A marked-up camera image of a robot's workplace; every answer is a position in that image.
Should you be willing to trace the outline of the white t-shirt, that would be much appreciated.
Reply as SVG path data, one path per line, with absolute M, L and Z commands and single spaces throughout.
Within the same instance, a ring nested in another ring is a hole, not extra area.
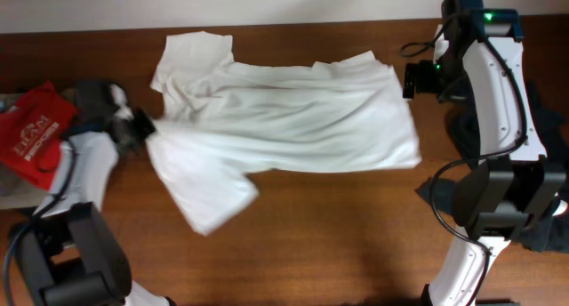
M 421 161 L 393 67 L 372 52 L 306 66 L 238 62 L 231 36 L 168 36 L 151 81 L 164 113 L 151 163 L 193 231 L 208 235 L 257 197 L 253 173 L 411 169 Z

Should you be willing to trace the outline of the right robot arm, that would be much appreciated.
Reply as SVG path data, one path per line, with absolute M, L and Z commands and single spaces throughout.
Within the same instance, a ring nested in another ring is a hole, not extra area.
M 568 171 L 549 160 L 536 131 L 524 75 L 517 11 L 483 0 L 444 0 L 443 22 L 428 42 L 401 48 L 408 59 L 403 95 L 455 101 L 460 85 L 477 116 L 479 149 L 453 193 L 453 242 L 423 305 L 473 305 L 498 255 L 550 209 Z

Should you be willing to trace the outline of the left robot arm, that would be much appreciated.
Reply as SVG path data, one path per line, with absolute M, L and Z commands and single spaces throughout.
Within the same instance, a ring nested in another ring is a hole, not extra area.
M 17 268 L 40 306 L 174 306 L 132 278 L 128 258 L 101 214 L 119 158 L 154 132 L 121 85 L 86 80 L 59 93 L 44 83 L 1 114 L 1 166 L 44 193 L 10 229 L 2 263 L 4 298 L 14 304 Z

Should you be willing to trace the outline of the dark green t-shirt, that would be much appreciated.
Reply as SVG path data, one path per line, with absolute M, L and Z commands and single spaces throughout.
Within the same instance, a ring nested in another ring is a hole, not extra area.
M 533 197 L 545 197 L 546 190 L 550 190 L 553 198 L 539 221 L 534 222 L 533 226 L 527 225 L 512 241 L 535 252 L 568 254 L 568 212 L 554 216 L 556 209 L 561 208 L 562 200 L 568 208 L 568 143 L 559 130 L 563 124 L 568 124 L 568 120 L 543 103 L 534 82 L 526 81 L 525 90 L 534 131 L 547 152 L 547 158 L 533 164 L 514 164 L 512 160 L 515 177 L 507 199 L 526 199 L 526 203 L 522 200 L 522 204 L 529 205 Z M 473 104 L 461 107 L 450 115 L 447 132 L 462 158 L 480 154 L 480 133 Z M 452 214 L 457 184 L 457 181 L 444 178 L 436 181 L 434 202 L 438 210 Z

